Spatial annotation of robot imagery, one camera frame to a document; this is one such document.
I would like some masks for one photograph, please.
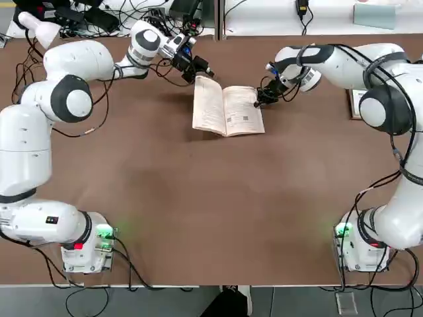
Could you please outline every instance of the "open book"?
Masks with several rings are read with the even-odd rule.
[[[253,87],[232,86],[222,90],[213,79],[197,76],[192,127],[224,137],[264,133],[262,112],[254,107],[256,99]]]

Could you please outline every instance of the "brown table surface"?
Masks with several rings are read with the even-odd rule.
[[[129,44],[128,39],[101,42],[116,60]],[[256,87],[280,48],[312,42],[392,42],[413,60],[423,52],[423,35],[377,35],[220,43],[201,38],[194,53],[210,61],[222,86]],[[11,104],[15,65],[24,60],[26,49],[26,42],[17,40],[0,50],[4,106]],[[182,83],[178,73],[170,78]],[[102,93],[100,83],[91,87],[95,97]],[[332,226],[358,191],[396,169],[388,137],[349,120],[346,91],[325,80],[289,104],[264,109],[266,133],[244,137],[193,130],[193,92],[153,73],[144,81],[115,82],[104,127],[78,139],[53,133],[54,173],[38,196],[101,212],[119,228],[131,259],[150,283],[338,284]],[[101,103],[88,122],[58,126],[82,131],[98,124],[104,111]],[[405,146],[407,137],[398,142]],[[386,203],[394,189],[369,193],[361,207]],[[53,251],[61,266],[59,248],[46,251]],[[422,258],[423,250],[415,251]],[[50,283],[37,253],[4,241],[0,253],[0,284]],[[390,272],[377,276],[378,283],[408,282],[413,265],[406,254],[399,259]],[[128,267],[116,257],[112,273],[76,280],[124,284],[127,274]],[[368,278],[366,273],[348,275],[350,283]]]

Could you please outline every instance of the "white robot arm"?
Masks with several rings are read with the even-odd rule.
[[[370,63],[360,53],[374,62]],[[394,77],[403,89],[378,67]],[[367,89],[360,101],[360,113],[367,125],[390,135],[423,130],[420,93],[423,67],[410,64],[398,45],[370,44],[355,49],[337,45],[286,47],[266,68],[275,74],[275,79],[258,88],[257,106],[277,102],[294,85],[299,85],[302,91],[311,90],[318,85],[322,74],[338,87]],[[415,133],[412,150],[405,166],[400,168],[401,180],[390,202],[360,215],[348,213],[336,226],[336,246],[344,254],[350,271],[385,269],[389,257],[386,247],[405,249],[423,243],[422,157],[423,136]]]
[[[26,20],[37,25],[33,18],[21,19]],[[43,43],[48,46],[51,38],[50,34]],[[110,268],[114,229],[102,215],[35,198],[36,188],[52,175],[52,127],[55,122],[81,122],[91,115],[93,98],[87,81],[145,78],[158,53],[187,72],[191,60],[185,65],[182,59],[194,43],[183,34],[167,38],[138,21],[128,52],[117,64],[106,47],[92,40],[48,50],[43,60],[46,80],[28,85],[19,104],[0,112],[0,236],[35,244],[60,243],[67,272],[97,273]]]

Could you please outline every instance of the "sticker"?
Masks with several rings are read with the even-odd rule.
[[[44,13],[44,18],[55,18],[56,17],[56,10],[49,10]]]

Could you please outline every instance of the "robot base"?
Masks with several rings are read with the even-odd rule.
[[[380,264],[377,270],[379,272],[385,270],[389,259],[389,247],[382,260],[385,248],[378,247],[377,244],[372,246],[362,238],[355,211],[348,219],[348,223],[345,223],[347,216],[348,214],[343,216],[341,222],[334,228],[334,249],[339,268],[342,269],[343,264],[344,269],[348,271],[374,272]]]
[[[88,213],[92,221],[91,234],[78,250],[61,248],[63,268],[68,273],[100,273],[112,269],[116,230],[99,213]]]

